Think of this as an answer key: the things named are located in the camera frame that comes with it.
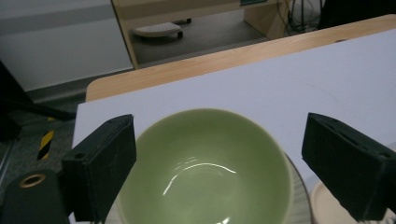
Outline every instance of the bowl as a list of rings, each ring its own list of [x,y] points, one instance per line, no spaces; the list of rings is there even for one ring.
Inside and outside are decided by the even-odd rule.
[[[284,223],[292,174],[276,141],[218,109],[164,118],[136,140],[137,162],[118,198],[123,223]]]

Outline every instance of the wooden table edge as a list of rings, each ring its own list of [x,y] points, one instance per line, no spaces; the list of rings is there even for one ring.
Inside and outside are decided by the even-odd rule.
[[[242,48],[228,49],[177,62],[160,64],[111,77],[102,77],[88,86],[86,102],[313,49],[340,40],[373,35],[395,28],[396,15],[391,14]]]

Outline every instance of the yellow and black tape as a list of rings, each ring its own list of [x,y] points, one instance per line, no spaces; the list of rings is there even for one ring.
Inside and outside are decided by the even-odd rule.
[[[50,130],[43,134],[41,138],[40,150],[38,151],[37,160],[45,160],[49,157],[50,154],[50,143],[52,141],[54,134],[54,130]]]

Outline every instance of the wall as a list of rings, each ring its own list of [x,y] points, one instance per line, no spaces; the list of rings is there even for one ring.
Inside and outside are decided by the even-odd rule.
[[[0,59],[25,91],[132,67],[110,0],[2,0]]]

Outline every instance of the white tabletop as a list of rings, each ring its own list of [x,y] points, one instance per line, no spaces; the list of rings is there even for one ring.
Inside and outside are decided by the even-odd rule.
[[[119,115],[134,115],[138,137],[178,111],[220,108],[261,125],[310,189],[316,176],[301,156],[308,112],[339,119],[394,146],[395,90],[396,30],[391,30],[81,104],[73,145]]]

